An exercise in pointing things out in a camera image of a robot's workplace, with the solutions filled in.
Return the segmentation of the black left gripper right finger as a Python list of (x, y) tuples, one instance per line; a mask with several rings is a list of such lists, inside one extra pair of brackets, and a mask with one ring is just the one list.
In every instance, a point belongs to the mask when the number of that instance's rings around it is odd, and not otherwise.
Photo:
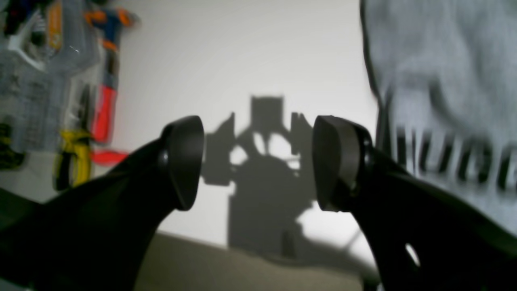
[(515, 291), (516, 237), (410, 175), (361, 125), (318, 116), (312, 160), (319, 207), (353, 215), (384, 290)]

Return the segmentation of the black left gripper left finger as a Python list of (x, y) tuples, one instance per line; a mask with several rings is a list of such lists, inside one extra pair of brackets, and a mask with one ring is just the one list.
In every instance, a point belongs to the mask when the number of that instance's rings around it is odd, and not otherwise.
[(40, 204), (1, 189), (1, 279), (34, 291), (131, 291), (158, 226), (196, 199), (199, 116), (180, 118), (104, 175)]

